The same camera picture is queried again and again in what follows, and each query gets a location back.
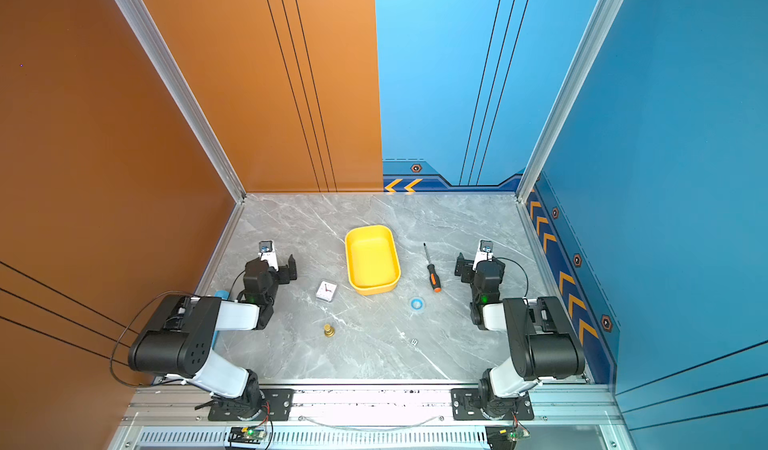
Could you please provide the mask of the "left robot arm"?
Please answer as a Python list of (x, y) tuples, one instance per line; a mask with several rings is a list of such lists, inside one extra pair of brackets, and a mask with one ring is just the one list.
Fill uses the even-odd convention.
[(274, 266), (260, 256), (246, 263), (243, 290), (236, 299), (187, 294), (165, 295), (128, 353), (131, 370), (178, 379), (208, 393), (211, 421), (269, 418), (268, 397), (255, 371), (235, 365), (214, 350), (221, 331), (263, 330), (274, 315), (277, 290), (298, 278), (289, 256)]

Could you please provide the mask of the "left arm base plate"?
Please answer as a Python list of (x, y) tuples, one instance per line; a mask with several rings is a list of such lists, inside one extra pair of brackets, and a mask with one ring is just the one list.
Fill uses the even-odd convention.
[(287, 387), (261, 390), (259, 405), (253, 408), (233, 401), (224, 403), (215, 401), (208, 413), (208, 420), (213, 422), (243, 422), (257, 424), (264, 420), (287, 421), (293, 405), (294, 390)]

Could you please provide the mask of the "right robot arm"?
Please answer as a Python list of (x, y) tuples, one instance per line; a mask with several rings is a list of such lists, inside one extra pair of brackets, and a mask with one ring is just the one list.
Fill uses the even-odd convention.
[(474, 325), (502, 332), (508, 357), (482, 374), (476, 389), (452, 391), (457, 420), (531, 420), (529, 393), (544, 381), (581, 375), (582, 344), (557, 297), (503, 298), (505, 263), (490, 256), (473, 261), (459, 255), (454, 275), (470, 286)]

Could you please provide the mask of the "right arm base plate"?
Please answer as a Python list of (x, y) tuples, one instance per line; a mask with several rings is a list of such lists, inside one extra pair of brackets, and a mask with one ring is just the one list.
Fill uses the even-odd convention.
[(528, 394), (515, 398), (481, 398), (478, 388), (453, 388), (450, 391), (453, 419), (457, 421), (532, 421), (535, 418)]

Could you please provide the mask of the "orange black screwdriver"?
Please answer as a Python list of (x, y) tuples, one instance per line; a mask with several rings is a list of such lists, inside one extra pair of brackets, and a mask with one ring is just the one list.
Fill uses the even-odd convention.
[(435, 293), (439, 293), (442, 291), (441, 280), (437, 274), (436, 267), (432, 262), (426, 243), (423, 244), (423, 248), (424, 248), (425, 257), (427, 260), (427, 270), (429, 274), (429, 282), (430, 282), (431, 288)]

